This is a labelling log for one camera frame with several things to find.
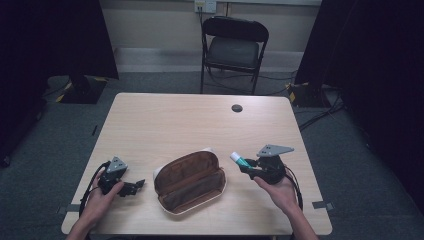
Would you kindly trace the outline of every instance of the person's right hand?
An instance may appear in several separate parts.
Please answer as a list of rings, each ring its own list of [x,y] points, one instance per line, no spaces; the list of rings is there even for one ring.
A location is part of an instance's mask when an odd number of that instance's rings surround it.
[[[253,180],[270,195],[274,204],[285,214],[287,214],[290,209],[297,206],[294,187],[288,178],[285,177],[274,185],[269,185],[260,177],[254,177]]]

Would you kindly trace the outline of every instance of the wrist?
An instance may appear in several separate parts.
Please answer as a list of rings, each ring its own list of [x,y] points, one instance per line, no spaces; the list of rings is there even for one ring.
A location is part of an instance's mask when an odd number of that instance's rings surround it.
[[[302,213],[302,209],[300,209],[299,205],[297,204],[291,204],[290,206],[287,206],[284,210],[282,210],[284,214],[287,215],[288,218],[295,217],[299,213]]]

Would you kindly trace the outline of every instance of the chair seat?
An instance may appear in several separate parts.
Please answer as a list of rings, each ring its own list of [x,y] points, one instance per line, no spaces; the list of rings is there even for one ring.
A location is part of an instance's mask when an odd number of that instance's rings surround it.
[[[206,55],[206,63],[255,69],[259,44],[238,39],[215,37]]]

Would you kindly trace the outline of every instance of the chair leg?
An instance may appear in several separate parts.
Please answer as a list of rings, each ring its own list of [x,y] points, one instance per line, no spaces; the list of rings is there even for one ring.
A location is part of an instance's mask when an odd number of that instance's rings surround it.
[[[205,75],[205,66],[202,64],[202,71],[201,71],[201,77],[200,77],[200,94],[203,94],[203,80]]]
[[[259,72],[253,74],[253,77],[252,77],[253,88],[252,88],[251,95],[255,95],[256,83],[258,82],[258,76],[259,76]]]

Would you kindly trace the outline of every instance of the black chair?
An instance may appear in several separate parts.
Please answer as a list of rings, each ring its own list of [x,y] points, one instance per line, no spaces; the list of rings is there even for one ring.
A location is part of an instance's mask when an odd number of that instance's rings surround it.
[[[213,37],[209,46],[207,36]],[[209,74],[211,74],[210,68],[251,73],[253,82],[251,94],[254,95],[268,37],[266,27],[256,21],[222,16],[206,19],[202,24],[200,93],[203,93],[206,67]]]

